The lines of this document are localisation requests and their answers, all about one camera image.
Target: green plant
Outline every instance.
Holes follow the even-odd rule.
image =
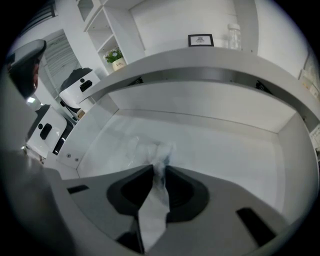
[[[114,48],[106,53],[106,55],[103,56],[106,59],[106,62],[112,63],[116,60],[119,60],[120,58],[123,58],[122,52],[120,51],[119,47]]]

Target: white machine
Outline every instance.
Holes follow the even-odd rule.
[[[43,158],[47,158],[48,152],[58,155],[73,124],[50,105],[43,105],[36,113],[38,116],[28,132],[27,145]]]
[[[61,105],[67,107],[73,116],[79,119],[81,111],[86,113],[95,104],[91,97],[83,100],[83,92],[98,82],[100,79],[92,69],[88,67],[75,69],[60,87]]]

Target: black vent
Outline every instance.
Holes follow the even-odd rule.
[[[242,208],[236,213],[258,246],[263,246],[276,237],[276,234],[251,208]]]
[[[37,11],[32,19],[26,24],[25,28],[21,31],[20,36],[27,33],[30,29],[45,22],[48,19],[55,17],[55,0],[47,0],[42,8]]]
[[[88,190],[89,188],[86,185],[79,185],[67,188],[70,194],[78,193],[84,190]]]

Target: framed picture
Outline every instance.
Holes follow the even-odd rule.
[[[192,46],[214,46],[212,34],[189,34],[189,47]]]

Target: plastic bottle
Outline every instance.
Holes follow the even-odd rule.
[[[228,45],[229,49],[241,51],[240,26],[235,23],[228,24]]]

